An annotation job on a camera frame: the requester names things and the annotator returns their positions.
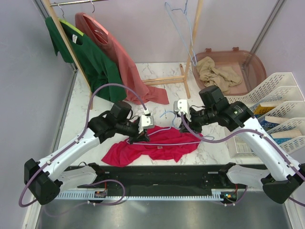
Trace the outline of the magenta t shirt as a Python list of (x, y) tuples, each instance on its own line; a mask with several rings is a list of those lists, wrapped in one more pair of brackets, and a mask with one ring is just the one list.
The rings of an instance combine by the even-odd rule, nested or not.
[[(148, 130), (148, 134), (162, 127), (155, 126)], [(174, 160), (178, 162), (182, 156), (195, 151), (199, 144), (183, 146), (147, 146), (134, 145), (128, 139), (115, 143), (111, 146), (102, 162), (114, 166), (125, 167), (141, 156), (149, 156), (152, 160)]]

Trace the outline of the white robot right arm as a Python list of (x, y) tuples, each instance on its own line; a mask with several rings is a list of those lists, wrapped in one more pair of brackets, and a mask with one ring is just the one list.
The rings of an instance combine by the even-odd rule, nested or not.
[[(265, 170), (226, 164), (220, 171), (218, 182), (228, 188), (233, 184), (260, 188), (274, 202), (285, 203), (305, 182), (305, 166), (290, 157), (263, 129), (253, 112), (242, 102), (229, 103), (221, 89), (208, 86), (199, 92), (204, 104), (196, 111), (187, 100), (174, 102), (173, 110), (181, 118), (181, 130), (203, 142), (217, 144), (234, 136), (245, 141), (266, 166)], [(217, 123), (231, 133), (223, 139), (208, 140), (200, 136), (202, 127)]]

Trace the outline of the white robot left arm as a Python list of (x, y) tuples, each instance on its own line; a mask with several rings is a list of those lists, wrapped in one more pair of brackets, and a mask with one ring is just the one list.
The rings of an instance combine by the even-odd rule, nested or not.
[(24, 164), (24, 183), (26, 189), (41, 205), (53, 201), (61, 192), (78, 186), (91, 184), (101, 187), (105, 177), (99, 173), (95, 163), (76, 170), (67, 171), (78, 158), (86, 152), (112, 138), (115, 134), (128, 136), (129, 142), (149, 141), (147, 130), (154, 126), (148, 109), (135, 121), (128, 117), (132, 107), (123, 101), (116, 102), (110, 110), (91, 118), (83, 131), (62, 148), (35, 161), (29, 159)]

